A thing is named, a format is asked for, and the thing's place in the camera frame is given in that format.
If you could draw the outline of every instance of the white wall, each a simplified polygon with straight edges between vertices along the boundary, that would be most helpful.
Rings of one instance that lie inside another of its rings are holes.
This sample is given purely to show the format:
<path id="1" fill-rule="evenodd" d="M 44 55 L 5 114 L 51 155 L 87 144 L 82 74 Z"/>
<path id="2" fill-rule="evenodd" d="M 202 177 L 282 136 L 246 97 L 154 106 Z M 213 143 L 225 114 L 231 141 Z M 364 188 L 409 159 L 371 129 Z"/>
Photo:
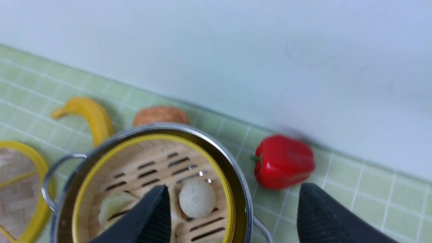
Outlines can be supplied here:
<path id="1" fill-rule="evenodd" d="M 0 43 L 432 180 L 432 1 L 0 7 Z"/>

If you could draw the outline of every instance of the tiled countertop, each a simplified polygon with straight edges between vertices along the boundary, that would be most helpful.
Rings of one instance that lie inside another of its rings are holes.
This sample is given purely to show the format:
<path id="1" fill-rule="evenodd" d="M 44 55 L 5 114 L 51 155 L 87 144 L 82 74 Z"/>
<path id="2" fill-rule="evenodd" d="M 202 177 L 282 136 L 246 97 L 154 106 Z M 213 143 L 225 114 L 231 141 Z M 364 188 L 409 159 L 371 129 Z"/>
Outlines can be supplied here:
<path id="1" fill-rule="evenodd" d="M 92 147 L 83 118 L 50 119 L 50 111 L 72 96 L 101 103 L 117 131 L 131 127 L 135 113 L 153 105 L 182 108 L 192 124 L 218 138 L 237 158 L 254 198 L 255 214 L 277 243 L 298 242 L 295 228 L 299 188 L 272 192 L 257 186 L 249 155 L 270 131 L 200 107 L 167 99 L 0 45 L 0 140 L 35 148 L 49 164 L 70 152 Z M 322 186 L 347 208 L 400 242 L 432 242 L 431 185 L 330 150 L 313 146 L 317 169 L 309 181 Z M 77 163 L 67 163 L 55 176 L 57 195 Z M 49 239 L 49 227 L 38 242 Z M 263 243 L 258 230 L 253 243 Z"/>

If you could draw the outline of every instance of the red bell pepper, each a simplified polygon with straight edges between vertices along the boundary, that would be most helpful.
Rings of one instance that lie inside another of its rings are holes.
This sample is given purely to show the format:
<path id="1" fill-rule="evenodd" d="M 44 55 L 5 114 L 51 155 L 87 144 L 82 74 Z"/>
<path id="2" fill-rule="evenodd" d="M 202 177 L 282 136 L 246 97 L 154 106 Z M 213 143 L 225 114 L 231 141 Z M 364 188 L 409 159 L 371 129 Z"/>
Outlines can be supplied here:
<path id="1" fill-rule="evenodd" d="M 255 152 L 255 178 L 268 189 L 283 189 L 305 181 L 315 169 L 312 150 L 282 135 L 261 141 Z"/>

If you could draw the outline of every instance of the pepper stem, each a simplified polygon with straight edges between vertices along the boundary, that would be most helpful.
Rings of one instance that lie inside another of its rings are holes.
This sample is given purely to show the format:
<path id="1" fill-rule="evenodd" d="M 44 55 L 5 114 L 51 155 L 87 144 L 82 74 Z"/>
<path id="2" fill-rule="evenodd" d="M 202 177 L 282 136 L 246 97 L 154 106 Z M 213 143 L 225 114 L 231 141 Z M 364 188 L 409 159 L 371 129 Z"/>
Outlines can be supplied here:
<path id="1" fill-rule="evenodd" d="M 257 160 L 261 161 L 263 159 L 263 154 L 261 154 L 259 157 L 251 155 L 249 158 L 254 162 L 256 162 Z"/>

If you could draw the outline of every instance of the stainless steel pot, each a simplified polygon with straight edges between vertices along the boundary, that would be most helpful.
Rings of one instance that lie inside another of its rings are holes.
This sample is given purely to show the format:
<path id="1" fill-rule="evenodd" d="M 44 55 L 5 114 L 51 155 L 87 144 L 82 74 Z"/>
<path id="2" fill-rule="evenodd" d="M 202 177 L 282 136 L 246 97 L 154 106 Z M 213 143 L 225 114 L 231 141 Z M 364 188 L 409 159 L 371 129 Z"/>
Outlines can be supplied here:
<path id="1" fill-rule="evenodd" d="M 219 159 L 227 160 L 229 163 L 221 163 L 221 169 L 226 174 L 230 186 L 235 191 L 242 191 L 244 196 L 244 203 L 236 202 L 237 205 L 241 207 L 239 211 L 244 211 L 246 224 L 243 230 L 238 230 L 236 232 L 244 232 L 244 242 L 250 243 L 252 237 L 252 226 L 253 224 L 262 231 L 264 237 L 268 243 L 272 243 L 272 236 L 268 229 L 259 221 L 253 214 L 252 207 L 252 197 L 249 192 L 249 187 L 240 166 L 237 164 L 233 156 L 228 152 L 223 145 L 216 141 L 208 134 L 202 131 L 181 124 L 175 123 L 158 123 L 145 125 L 138 128 L 134 128 L 130 131 L 115 135 L 113 138 L 107 140 L 100 146 L 98 146 L 94 151 L 89 154 L 74 153 L 64 156 L 59 159 L 48 171 L 44 183 L 42 186 L 42 195 L 45 201 L 50 206 L 53 211 L 53 220 L 51 223 L 51 243 L 72 243 L 72 213 L 73 206 L 75 203 L 76 196 L 78 194 L 79 188 L 84 181 L 86 175 L 90 172 L 91 168 L 99 161 L 99 159 L 107 153 L 109 150 L 114 148 L 120 143 L 129 140 L 134 137 L 152 134 L 152 133 L 169 133 L 178 136 L 185 137 L 200 146 L 202 146 L 208 153 L 215 157 L 216 161 Z M 83 162 L 73 171 L 72 175 L 66 182 L 64 189 L 57 202 L 54 202 L 48 193 L 48 185 L 55 171 L 64 162 L 73 158 L 81 158 Z"/>

